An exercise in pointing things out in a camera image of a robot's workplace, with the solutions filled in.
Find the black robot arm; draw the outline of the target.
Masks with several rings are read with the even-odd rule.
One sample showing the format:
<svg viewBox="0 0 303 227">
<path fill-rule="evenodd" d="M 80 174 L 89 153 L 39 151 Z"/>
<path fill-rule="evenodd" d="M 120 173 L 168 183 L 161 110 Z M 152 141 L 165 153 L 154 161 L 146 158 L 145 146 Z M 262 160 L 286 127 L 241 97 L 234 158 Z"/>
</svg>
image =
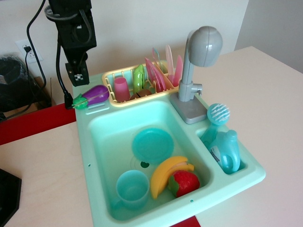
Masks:
<svg viewBox="0 0 303 227">
<path fill-rule="evenodd" d="M 58 44 L 67 59 L 65 64 L 73 86 L 89 84 L 87 51 L 97 46 L 90 0 L 50 0 L 46 17 L 56 24 Z"/>
</svg>

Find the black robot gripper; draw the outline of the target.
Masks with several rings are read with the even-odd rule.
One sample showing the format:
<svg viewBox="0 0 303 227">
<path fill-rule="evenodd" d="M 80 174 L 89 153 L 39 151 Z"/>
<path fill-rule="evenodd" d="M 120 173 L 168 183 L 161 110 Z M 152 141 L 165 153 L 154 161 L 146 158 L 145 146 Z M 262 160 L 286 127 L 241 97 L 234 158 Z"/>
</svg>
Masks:
<svg viewBox="0 0 303 227">
<path fill-rule="evenodd" d="M 72 85 L 78 87 L 89 84 L 86 52 L 97 46 L 91 11 L 81 9 L 76 17 L 58 22 L 56 27 L 59 43 L 68 61 L 65 67 Z"/>
</svg>

